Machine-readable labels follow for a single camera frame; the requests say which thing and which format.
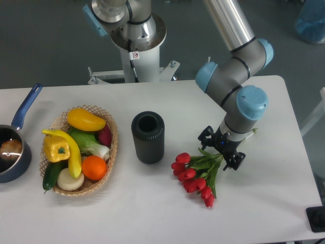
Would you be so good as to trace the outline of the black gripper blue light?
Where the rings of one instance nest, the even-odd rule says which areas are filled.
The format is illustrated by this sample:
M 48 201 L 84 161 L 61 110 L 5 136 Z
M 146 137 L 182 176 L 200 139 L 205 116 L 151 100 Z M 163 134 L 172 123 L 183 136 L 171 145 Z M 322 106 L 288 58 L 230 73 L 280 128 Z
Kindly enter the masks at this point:
M 220 127 L 214 133 L 211 126 L 207 126 L 198 136 L 202 150 L 205 150 L 206 147 L 214 147 L 223 155 L 226 161 L 223 171 L 226 171 L 228 168 L 237 170 L 246 158 L 245 153 L 237 152 L 240 142 L 231 141 L 228 137 L 228 133 L 222 133 Z

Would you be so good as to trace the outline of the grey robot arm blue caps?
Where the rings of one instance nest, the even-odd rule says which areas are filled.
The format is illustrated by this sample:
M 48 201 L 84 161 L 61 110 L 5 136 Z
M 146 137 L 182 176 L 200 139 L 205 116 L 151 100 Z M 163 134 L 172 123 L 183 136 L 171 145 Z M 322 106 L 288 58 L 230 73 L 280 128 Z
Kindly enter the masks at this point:
M 272 60 L 273 48 L 255 37 L 237 1 L 204 4 L 232 56 L 222 65 L 207 62 L 196 75 L 198 87 L 226 112 L 219 128 L 205 128 L 199 140 L 220 152 L 228 168 L 238 169 L 245 155 L 237 147 L 268 105 L 262 89 L 244 82 Z M 119 48 L 125 82 L 159 82 L 166 75 L 159 66 L 166 26 L 150 1 L 91 1 L 83 13 L 98 35 L 109 35 Z

